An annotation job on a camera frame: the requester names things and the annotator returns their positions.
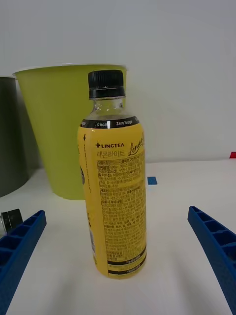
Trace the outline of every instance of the blue plastic piece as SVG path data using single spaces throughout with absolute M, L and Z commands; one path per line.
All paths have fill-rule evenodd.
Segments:
M 157 185 L 157 181 L 155 176 L 150 176 L 147 178 L 148 185 Z
M 189 208 L 188 221 L 236 315 L 236 235 L 196 207 Z
M 40 210 L 0 239 L 0 315 L 6 314 L 46 224 Z

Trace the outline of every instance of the bottle label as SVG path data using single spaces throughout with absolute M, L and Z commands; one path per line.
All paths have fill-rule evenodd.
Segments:
M 133 123 L 117 125 L 125 121 Z M 103 274 L 125 278 L 146 258 L 143 129 L 135 117 L 102 121 L 110 128 L 83 122 L 78 145 L 94 261 Z

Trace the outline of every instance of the white table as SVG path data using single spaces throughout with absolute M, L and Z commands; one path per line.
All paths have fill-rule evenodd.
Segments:
M 94 265 L 84 201 L 51 192 L 44 170 L 0 198 L 0 210 L 39 209 L 47 226 L 7 315 L 229 315 L 213 270 L 187 221 L 195 205 L 236 232 L 236 161 L 153 163 L 147 176 L 147 261 L 112 280 Z

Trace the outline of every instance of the black bottle cap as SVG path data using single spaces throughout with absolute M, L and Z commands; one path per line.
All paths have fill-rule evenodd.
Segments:
M 7 233 L 23 222 L 20 209 L 2 212 L 1 217 Z
M 8 211 L 11 228 L 15 228 L 23 222 L 20 209 Z
M 123 72 L 100 70 L 88 74 L 89 98 L 125 97 Z

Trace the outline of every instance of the dark gray container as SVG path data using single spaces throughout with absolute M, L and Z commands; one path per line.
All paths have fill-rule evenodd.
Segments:
M 16 81 L 0 77 L 0 197 L 28 180 L 17 111 Z

